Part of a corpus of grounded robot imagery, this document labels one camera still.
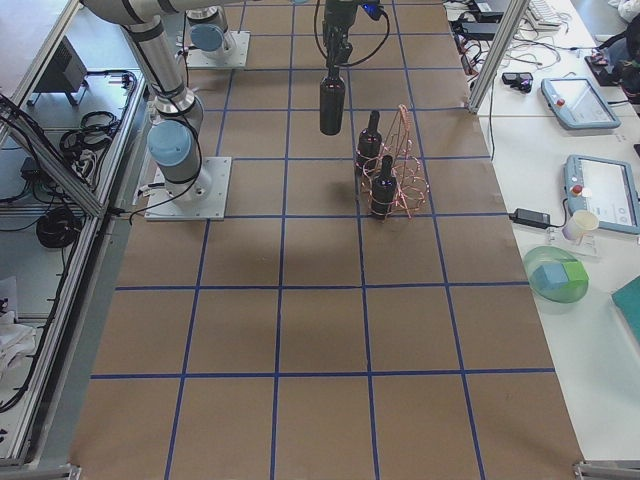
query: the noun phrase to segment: monitor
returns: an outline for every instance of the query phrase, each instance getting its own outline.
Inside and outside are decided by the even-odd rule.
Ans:
[[[600,220],[600,227],[626,233],[640,233],[640,204],[631,165],[603,158],[571,155],[565,165],[569,213],[588,210]],[[580,195],[572,193],[575,185]]]
[[[590,79],[545,78],[541,90],[564,128],[579,130],[620,126],[620,120]]]

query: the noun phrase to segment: tablet screen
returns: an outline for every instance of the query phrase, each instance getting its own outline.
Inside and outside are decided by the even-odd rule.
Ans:
[[[601,222],[636,226],[633,197],[623,165],[581,159],[587,210]]]
[[[556,93],[565,101],[564,107],[577,124],[611,122],[615,119],[600,102],[589,82],[584,79],[551,80]]]

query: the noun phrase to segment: keyboard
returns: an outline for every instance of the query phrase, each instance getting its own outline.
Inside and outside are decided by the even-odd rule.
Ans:
[[[530,0],[524,16],[535,30],[559,30],[562,26],[562,19],[547,0]]]

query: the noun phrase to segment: dark glass bottle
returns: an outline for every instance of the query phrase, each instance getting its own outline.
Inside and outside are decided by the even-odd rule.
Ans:
[[[371,182],[371,216],[379,220],[387,217],[398,188],[398,181],[391,172],[392,167],[393,157],[391,155],[382,157],[380,173]]]
[[[358,137],[358,156],[356,157],[356,173],[362,173],[362,169],[370,159],[380,154],[382,146],[382,135],[378,132],[378,122],[380,121],[380,112],[373,110],[369,115],[369,125]],[[367,167],[373,168],[375,162],[371,161]]]
[[[344,81],[331,73],[320,83],[320,131],[325,135],[340,133],[346,92]]]

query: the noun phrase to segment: blue sponge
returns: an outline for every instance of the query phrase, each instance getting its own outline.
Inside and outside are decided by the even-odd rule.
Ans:
[[[531,283],[538,290],[556,290],[569,282],[562,263],[544,263],[531,276]]]
[[[640,277],[631,280],[611,296],[640,342]]]

